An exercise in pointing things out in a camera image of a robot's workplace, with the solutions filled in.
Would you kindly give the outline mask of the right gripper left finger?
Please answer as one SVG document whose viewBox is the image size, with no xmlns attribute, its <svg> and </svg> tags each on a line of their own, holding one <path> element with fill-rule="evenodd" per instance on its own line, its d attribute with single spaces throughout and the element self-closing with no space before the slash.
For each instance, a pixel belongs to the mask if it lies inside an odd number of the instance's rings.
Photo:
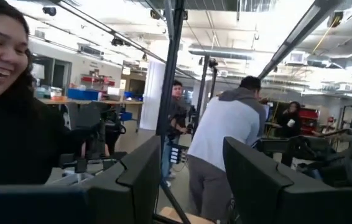
<svg viewBox="0 0 352 224">
<path fill-rule="evenodd" d="M 0 224 L 153 224 L 160 137 L 71 186 L 0 186 Z"/>
</svg>

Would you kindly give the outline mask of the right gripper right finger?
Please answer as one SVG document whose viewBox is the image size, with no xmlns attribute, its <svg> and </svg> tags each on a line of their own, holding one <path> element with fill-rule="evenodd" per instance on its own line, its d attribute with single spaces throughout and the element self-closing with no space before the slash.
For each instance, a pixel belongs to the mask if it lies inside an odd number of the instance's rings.
<svg viewBox="0 0 352 224">
<path fill-rule="evenodd" d="M 316 179 L 232 137 L 223 159 L 242 224 L 352 224 L 352 152 Z"/>
</svg>

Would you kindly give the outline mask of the red tool chest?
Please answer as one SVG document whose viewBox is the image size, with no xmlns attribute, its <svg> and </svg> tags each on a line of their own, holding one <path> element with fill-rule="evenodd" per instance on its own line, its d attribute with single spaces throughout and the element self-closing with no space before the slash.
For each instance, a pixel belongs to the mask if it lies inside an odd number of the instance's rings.
<svg viewBox="0 0 352 224">
<path fill-rule="evenodd" d="M 302 108 L 299 112 L 301 120 L 301 134 L 312 136 L 318 128 L 318 110 L 310 108 Z"/>
</svg>

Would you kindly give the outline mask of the person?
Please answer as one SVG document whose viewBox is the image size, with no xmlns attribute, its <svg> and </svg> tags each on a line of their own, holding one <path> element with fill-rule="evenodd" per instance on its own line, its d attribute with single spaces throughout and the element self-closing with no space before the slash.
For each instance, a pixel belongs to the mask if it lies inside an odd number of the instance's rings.
<svg viewBox="0 0 352 224">
<path fill-rule="evenodd" d="M 182 88 L 182 83 L 178 80 L 174 80 L 172 85 L 172 98 L 167 120 L 168 126 L 164 139 L 164 149 L 162 151 L 161 166 L 162 179 L 165 181 L 168 187 L 171 186 L 170 180 L 174 178 L 172 172 L 170 171 L 170 155 L 172 151 L 171 144 L 178 144 L 180 136 L 188 132 L 185 124 L 187 109 L 182 99 Z"/>
<path fill-rule="evenodd" d="M 253 145 L 264 133 L 266 111 L 259 102 L 261 80 L 248 76 L 238 88 L 212 98 L 190 144 L 190 206 L 199 217 L 226 220 L 232 198 L 223 160 L 223 140 L 232 137 Z"/>
<path fill-rule="evenodd" d="M 301 128 L 301 120 L 299 116 L 299 112 L 301 109 L 301 105 L 297 101 L 292 101 L 289 104 L 289 108 L 286 109 L 278 118 L 277 124 L 280 126 L 279 128 L 279 136 L 282 138 L 291 138 L 294 136 L 300 135 Z M 293 127 L 288 127 L 287 123 L 290 119 L 295 120 L 295 124 Z"/>
<path fill-rule="evenodd" d="M 82 155 L 81 137 L 34 96 L 29 26 L 0 0 L 0 185 L 44 184 L 62 154 Z"/>
</svg>

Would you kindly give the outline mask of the blue plastic crate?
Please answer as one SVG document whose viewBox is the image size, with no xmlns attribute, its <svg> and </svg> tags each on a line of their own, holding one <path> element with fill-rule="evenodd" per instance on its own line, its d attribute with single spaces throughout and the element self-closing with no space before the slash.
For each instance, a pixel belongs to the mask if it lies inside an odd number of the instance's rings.
<svg viewBox="0 0 352 224">
<path fill-rule="evenodd" d="M 67 96 L 73 100 L 97 100 L 99 92 L 95 90 L 68 89 Z"/>
</svg>

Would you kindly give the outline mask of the black box with white labels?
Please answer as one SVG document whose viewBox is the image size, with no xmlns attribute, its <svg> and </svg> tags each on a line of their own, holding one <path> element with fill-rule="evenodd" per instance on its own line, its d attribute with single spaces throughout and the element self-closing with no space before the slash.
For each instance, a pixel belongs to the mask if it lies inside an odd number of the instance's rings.
<svg viewBox="0 0 352 224">
<path fill-rule="evenodd" d="M 170 152 L 170 162 L 179 164 L 181 159 L 181 149 L 173 147 Z"/>
</svg>

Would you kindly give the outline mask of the red wall shelf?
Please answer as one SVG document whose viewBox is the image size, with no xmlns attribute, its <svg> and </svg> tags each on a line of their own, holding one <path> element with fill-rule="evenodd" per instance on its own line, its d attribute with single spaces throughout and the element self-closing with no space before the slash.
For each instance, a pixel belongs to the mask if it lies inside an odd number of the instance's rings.
<svg viewBox="0 0 352 224">
<path fill-rule="evenodd" d="M 116 82 L 112 77 L 106 76 L 81 76 L 80 81 L 82 83 L 89 83 L 90 85 L 108 85 L 108 86 L 115 86 Z"/>
</svg>

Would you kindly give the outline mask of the black aluminium table frame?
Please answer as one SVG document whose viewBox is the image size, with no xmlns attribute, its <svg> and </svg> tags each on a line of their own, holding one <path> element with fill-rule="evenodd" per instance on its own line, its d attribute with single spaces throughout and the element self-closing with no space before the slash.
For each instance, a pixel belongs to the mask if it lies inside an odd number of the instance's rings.
<svg viewBox="0 0 352 224">
<path fill-rule="evenodd" d="M 167 61 L 165 63 L 164 80 L 162 84 L 159 117 L 156 129 L 156 135 L 160 136 L 161 156 L 164 151 L 165 134 L 168 127 L 169 107 L 172 97 L 175 69 L 177 66 L 178 49 L 182 34 L 183 17 L 185 15 L 185 0 L 175 0 L 174 9 L 171 9 L 171 0 L 165 0 L 164 4 L 165 14 L 167 16 L 167 23 L 169 25 L 168 32 L 170 34 L 170 37 Z M 160 187 L 169 202 L 171 203 L 171 205 L 173 206 L 174 210 L 176 211 L 176 214 L 181 219 L 181 222 L 177 223 L 176 221 L 163 217 L 162 215 L 157 215 L 157 217 L 161 217 L 161 219 L 164 220 L 165 224 L 191 224 L 190 220 L 188 219 L 185 212 L 182 210 L 180 204 L 177 202 L 176 198 L 170 191 L 163 177 L 160 178 Z"/>
</svg>

